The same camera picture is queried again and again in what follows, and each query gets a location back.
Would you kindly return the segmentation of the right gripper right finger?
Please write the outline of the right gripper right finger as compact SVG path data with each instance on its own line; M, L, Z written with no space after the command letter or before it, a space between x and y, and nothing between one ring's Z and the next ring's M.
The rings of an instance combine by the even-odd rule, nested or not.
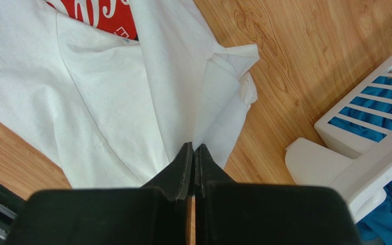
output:
M318 186L235 182L208 148L195 152L197 244L360 244L342 197Z

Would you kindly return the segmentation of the white printed t-shirt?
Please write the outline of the white printed t-shirt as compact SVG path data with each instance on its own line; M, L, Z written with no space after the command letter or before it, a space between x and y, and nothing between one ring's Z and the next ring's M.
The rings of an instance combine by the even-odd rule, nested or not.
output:
M186 142L224 167L257 100L257 45L221 46L193 1L127 5L136 41L61 1L0 1L0 122L74 188L141 186Z

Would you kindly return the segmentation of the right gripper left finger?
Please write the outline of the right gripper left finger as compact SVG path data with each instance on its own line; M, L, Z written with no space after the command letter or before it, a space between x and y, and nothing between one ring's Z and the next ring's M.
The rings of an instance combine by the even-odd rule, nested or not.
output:
M33 194L6 244L187 244L191 143L139 188L49 189Z

